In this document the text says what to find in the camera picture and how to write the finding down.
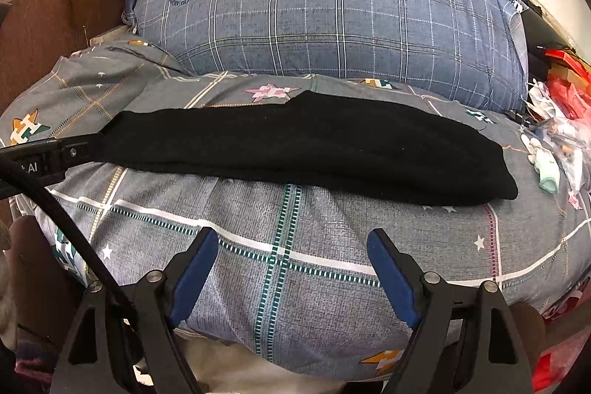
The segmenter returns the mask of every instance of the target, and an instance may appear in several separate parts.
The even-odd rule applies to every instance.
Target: red bag
[[[557,49],[546,49],[546,56],[554,57],[562,60],[568,67],[574,70],[581,78],[585,79],[587,83],[591,84],[591,75],[585,70],[585,67],[568,52]]]
[[[549,76],[546,86],[550,92],[550,97],[561,108],[565,108],[563,113],[570,120],[588,119],[591,120],[591,97],[585,92],[564,79]]]

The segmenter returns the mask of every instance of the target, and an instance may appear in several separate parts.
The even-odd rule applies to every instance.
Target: white star
[[[103,260],[110,259],[111,252],[113,252],[113,250],[109,249],[109,245],[107,244],[107,247],[103,249]]]
[[[478,250],[480,250],[480,249],[484,249],[484,238],[483,238],[483,237],[480,237],[480,236],[478,236],[478,239],[477,239],[477,241],[474,243],[474,245],[476,246],[476,248],[477,248]]]

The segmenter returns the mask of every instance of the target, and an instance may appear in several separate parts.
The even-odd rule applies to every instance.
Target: white cloth
[[[241,344],[216,342],[179,331],[177,343],[196,379],[212,394],[337,394],[345,386],[287,371]]]

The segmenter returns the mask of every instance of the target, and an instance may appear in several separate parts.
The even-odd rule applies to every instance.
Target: bed
[[[269,85],[285,95],[257,95],[270,92]],[[213,227],[220,235],[218,260],[193,315],[181,324],[184,334],[239,343],[291,372],[333,380],[385,378],[409,339],[365,253],[375,227],[424,270],[462,285],[493,279],[508,303],[526,301],[539,311],[586,272],[591,199],[581,195],[581,209],[569,204],[565,176],[556,195],[539,188],[520,140],[526,130],[503,114],[388,79],[232,71],[195,76],[162,48],[127,35],[61,58],[2,115],[0,138],[10,145],[96,132],[122,110],[214,109],[252,105],[260,97],[257,104],[281,104],[306,90],[402,103],[477,129],[503,147],[517,199],[475,207],[412,205],[111,164],[71,169],[51,192],[120,284],[162,268],[200,227]],[[25,117],[34,129],[19,129]],[[187,135],[197,128],[187,126]],[[87,284],[79,254],[47,216],[23,196],[14,209],[36,217],[55,257]],[[449,340],[456,336],[453,325]]]

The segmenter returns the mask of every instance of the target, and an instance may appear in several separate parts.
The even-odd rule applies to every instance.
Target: pink star pattern
[[[568,192],[568,203],[573,206],[575,209],[581,209],[580,204],[578,203],[578,197],[575,196],[574,192]]]
[[[287,93],[297,91],[298,87],[277,87],[274,84],[261,85],[258,89],[247,89],[245,92],[252,94],[252,102],[258,103],[261,99],[279,97],[280,99],[291,99]]]

